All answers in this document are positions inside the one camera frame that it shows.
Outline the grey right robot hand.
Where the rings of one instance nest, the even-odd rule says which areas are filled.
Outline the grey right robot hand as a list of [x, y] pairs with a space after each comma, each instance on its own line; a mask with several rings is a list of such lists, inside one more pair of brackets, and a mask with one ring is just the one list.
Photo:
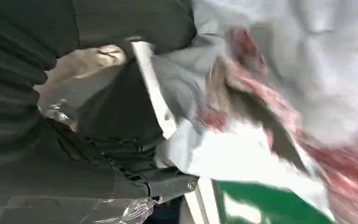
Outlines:
[[156, 115], [157, 99], [145, 79], [147, 68], [157, 69], [152, 56], [190, 45], [196, 29], [189, 0], [76, 0], [76, 24], [82, 52], [108, 55], [118, 46], [126, 54], [123, 65], [107, 65], [93, 72], [98, 82], [77, 109], [76, 130], [62, 127], [61, 144], [79, 149], [91, 162], [90, 171], [72, 178], [70, 193], [89, 198], [165, 199], [197, 187], [198, 178], [174, 165], [159, 168], [157, 145], [165, 141], [169, 115]]

